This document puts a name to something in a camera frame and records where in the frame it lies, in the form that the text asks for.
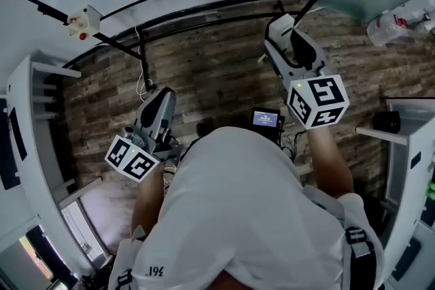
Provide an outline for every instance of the lit screen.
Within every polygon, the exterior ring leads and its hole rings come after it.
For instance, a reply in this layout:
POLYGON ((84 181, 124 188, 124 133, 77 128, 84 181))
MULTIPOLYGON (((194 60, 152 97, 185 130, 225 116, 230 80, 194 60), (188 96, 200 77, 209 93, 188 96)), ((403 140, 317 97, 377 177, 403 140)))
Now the lit screen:
POLYGON ((263 111, 254 112, 254 124, 257 126, 276 127, 278 121, 278 114, 265 113, 263 111))

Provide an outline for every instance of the wooden floor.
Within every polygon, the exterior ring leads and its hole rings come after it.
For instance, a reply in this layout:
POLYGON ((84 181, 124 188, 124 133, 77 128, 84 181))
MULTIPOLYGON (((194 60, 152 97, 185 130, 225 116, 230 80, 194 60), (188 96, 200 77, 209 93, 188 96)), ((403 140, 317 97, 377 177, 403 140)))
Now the wooden floor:
MULTIPOLYGON (((287 10, 300 8, 294 1, 284 3, 287 10)), ((205 20, 271 12, 273 4, 263 1, 232 7, 180 20, 153 29, 151 34, 205 20)), ((249 115, 253 106, 279 108, 290 139, 302 130, 283 104, 280 79, 266 61, 257 63, 268 21, 212 26, 147 46, 151 79, 159 88, 168 86, 177 93, 173 134, 183 144, 196 138, 195 125, 201 120, 211 118, 215 126, 225 126, 231 115, 249 115)), ((350 107, 332 131, 353 176, 364 183, 366 193, 381 196, 387 145, 356 134, 354 128, 368 124, 374 113, 385 109, 383 96, 435 95, 432 39, 416 37, 376 48, 366 36, 365 25, 326 10, 307 14, 298 28, 326 51, 331 67, 343 78, 350 107)), ((81 79, 63 82, 63 110, 52 132, 65 174, 77 177, 82 185, 102 176, 103 184, 83 201, 101 238, 115 251, 119 240, 129 233, 136 185, 114 172, 104 157, 115 135, 134 121, 141 104, 136 94, 141 68, 135 58, 105 48, 84 61, 80 69, 81 79)), ((312 182, 305 134, 298 142, 296 165, 302 180, 312 182)))

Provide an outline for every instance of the clear plastic container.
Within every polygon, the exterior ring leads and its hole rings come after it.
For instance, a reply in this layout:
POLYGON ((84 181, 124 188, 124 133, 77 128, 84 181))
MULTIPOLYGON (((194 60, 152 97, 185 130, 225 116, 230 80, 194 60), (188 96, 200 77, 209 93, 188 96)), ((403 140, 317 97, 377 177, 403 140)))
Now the clear plastic container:
POLYGON ((367 35, 373 45, 384 46, 398 37, 408 36, 408 23, 393 12, 388 12, 370 22, 367 35))

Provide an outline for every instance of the white table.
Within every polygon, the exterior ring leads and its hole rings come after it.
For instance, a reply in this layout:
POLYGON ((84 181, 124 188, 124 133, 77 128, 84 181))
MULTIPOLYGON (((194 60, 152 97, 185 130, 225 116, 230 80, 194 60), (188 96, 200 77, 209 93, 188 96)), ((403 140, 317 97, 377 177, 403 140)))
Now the white table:
POLYGON ((46 103, 54 102, 54 98, 44 96, 44 90, 56 88, 44 84, 49 74, 82 76, 79 71, 33 62, 27 56, 7 80, 7 112, 10 115, 15 108, 27 156, 22 160, 16 134, 11 131, 12 149, 21 185, 39 217, 44 234, 72 273, 89 275, 94 273, 95 268, 73 237, 61 210, 98 185, 101 179, 72 194, 67 191, 67 187, 75 181, 65 182, 62 177, 48 124, 48 119, 56 117, 56 114, 46 112, 44 107, 46 103))
POLYGON ((385 203, 393 216, 380 236, 385 247, 384 280, 394 271, 417 227, 432 178, 428 167, 435 151, 435 99, 389 98, 386 102, 390 111, 400 114, 398 134, 356 128, 357 133, 389 141, 385 203), (420 161, 411 168, 411 162, 419 156, 420 161))

